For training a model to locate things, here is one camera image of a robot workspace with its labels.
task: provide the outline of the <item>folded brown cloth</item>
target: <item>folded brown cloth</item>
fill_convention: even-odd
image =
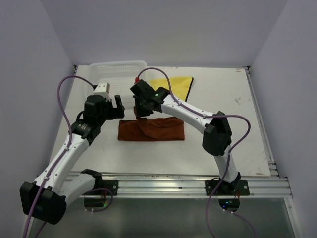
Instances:
[[[121,120],[118,140],[168,141],[184,140],[184,122],[176,117],[137,120]]]

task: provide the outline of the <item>yellow fabric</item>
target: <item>yellow fabric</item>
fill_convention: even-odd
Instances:
[[[178,76],[171,77],[169,78],[169,80],[173,93],[181,100],[185,101],[189,93],[189,89],[193,81],[193,78],[188,76]],[[154,90],[157,90],[159,87],[169,89],[166,78],[152,79],[149,80],[149,83]]]

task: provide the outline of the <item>plastic bin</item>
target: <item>plastic bin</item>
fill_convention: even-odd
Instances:
[[[134,106],[133,94],[130,88],[134,84],[138,73],[147,67],[144,61],[119,61],[107,63],[93,63],[89,66],[88,79],[93,84],[108,82],[110,84],[110,98],[114,101],[115,95],[120,95],[126,109]]]

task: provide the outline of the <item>white table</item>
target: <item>white table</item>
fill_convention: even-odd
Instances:
[[[169,76],[192,76],[194,83],[188,103],[205,111],[239,114],[248,118],[252,129],[249,136],[233,150],[233,158],[242,176],[270,176],[268,158],[244,69],[160,67]],[[77,75],[87,78],[88,67],[79,66]],[[150,78],[163,78],[161,73],[151,71]],[[66,106],[71,123],[83,110],[87,85],[75,80]],[[155,113],[149,118],[168,117]],[[125,120],[135,119],[132,110],[125,111]],[[237,141],[247,125],[240,119],[229,119]],[[185,141],[128,142],[118,141],[119,120],[106,121],[102,131],[91,147],[81,156],[72,171],[92,169],[109,173],[150,173],[218,175],[213,156],[202,148],[202,135],[190,125],[185,125]],[[67,135],[63,120],[57,135],[52,156],[62,146]]]

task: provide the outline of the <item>white connector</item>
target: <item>white connector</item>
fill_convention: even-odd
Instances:
[[[109,96],[110,84],[107,82],[99,83],[94,90],[93,94],[103,96],[106,100],[110,100]]]

